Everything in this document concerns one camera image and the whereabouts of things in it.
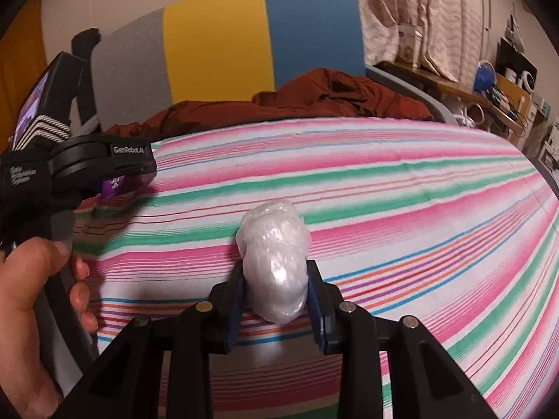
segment striped bed sheet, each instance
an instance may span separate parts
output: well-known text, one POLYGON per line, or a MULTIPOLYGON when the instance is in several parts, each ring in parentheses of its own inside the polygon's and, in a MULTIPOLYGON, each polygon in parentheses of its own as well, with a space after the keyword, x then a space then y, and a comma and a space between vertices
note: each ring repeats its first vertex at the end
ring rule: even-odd
MULTIPOLYGON (((206 298, 239 259, 243 214, 283 198, 346 300, 389 319, 419 317, 499 417, 529 417, 541 402, 559 369, 559 201, 507 141, 438 123, 336 118, 153 148, 149 186, 76 211, 100 351, 133 316, 169 317, 206 298)), ((210 363, 217 419, 336 416, 341 359, 320 356, 306 314, 276 326, 247 310, 233 352, 210 363)), ((390 418, 385 357, 382 376, 390 418)))

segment silver screw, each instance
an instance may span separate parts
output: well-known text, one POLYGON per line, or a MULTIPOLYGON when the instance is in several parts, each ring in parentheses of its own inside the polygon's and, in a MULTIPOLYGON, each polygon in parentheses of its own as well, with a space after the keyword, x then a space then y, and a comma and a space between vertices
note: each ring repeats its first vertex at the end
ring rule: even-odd
POLYGON ((342 312, 347 312, 347 313, 352 313, 357 308, 357 306, 353 302, 350 302, 350 301, 342 302, 339 305, 339 307, 340 307, 340 310, 342 312))
POLYGON ((134 318, 134 327, 144 327, 149 323, 149 318, 145 315, 134 318))
POLYGON ((412 315, 408 315, 407 317, 404 317, 402 323, 404 323, 404 326, 409 327, 410 329, 415 329, 416 327, 419 326, 419 320, 416 317, 413 317, 412 315))
POLYGON ((213 309, 213 304, 210 301, 200 301, 196 305, 196 310, 199 312, 210 312, 213 309))

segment crumpled plastic wrap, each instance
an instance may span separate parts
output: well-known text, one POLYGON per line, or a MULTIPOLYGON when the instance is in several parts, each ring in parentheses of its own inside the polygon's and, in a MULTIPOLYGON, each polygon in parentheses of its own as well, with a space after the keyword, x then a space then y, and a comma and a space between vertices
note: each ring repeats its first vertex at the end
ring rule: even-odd
POLYGON ((253 311, 276 324, 297 318, 307 300, 311 235, 295 207, 275 200, 248 211, 236 240, 253 311))

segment crumpled reddish-brown fabric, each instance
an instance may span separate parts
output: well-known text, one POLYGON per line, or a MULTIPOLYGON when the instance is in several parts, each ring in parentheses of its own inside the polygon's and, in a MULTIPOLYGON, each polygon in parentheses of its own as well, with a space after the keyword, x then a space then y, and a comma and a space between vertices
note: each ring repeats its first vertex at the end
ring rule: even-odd
POLYGON ((106 132, 155 142, 237 124, 311 117, 433 120, 427 107, 411 97, 367 77, 321 68, 287 82, 277 91, 258 93, 251 102, 183 101, 143 123, 116 125, 106 132))

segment purple screen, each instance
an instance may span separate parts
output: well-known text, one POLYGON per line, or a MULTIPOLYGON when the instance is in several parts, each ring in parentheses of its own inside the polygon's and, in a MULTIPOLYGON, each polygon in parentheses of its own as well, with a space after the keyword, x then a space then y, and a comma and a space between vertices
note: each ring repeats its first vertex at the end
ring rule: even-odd
POLYGON ((43 88, 45 87, 46 80, 49 73, 46 72, 41 80, 35 85, 35 88, 30 93, 29 97, 26 99, 25 103, 21 107, 20 112, 17 115, 16 131, 13 135, 12 148, 20 140, 21 136, 25 130, 29 127, 30 122, 37 115, 38 102, 41 99, 41 94, 43 94, 43 88))

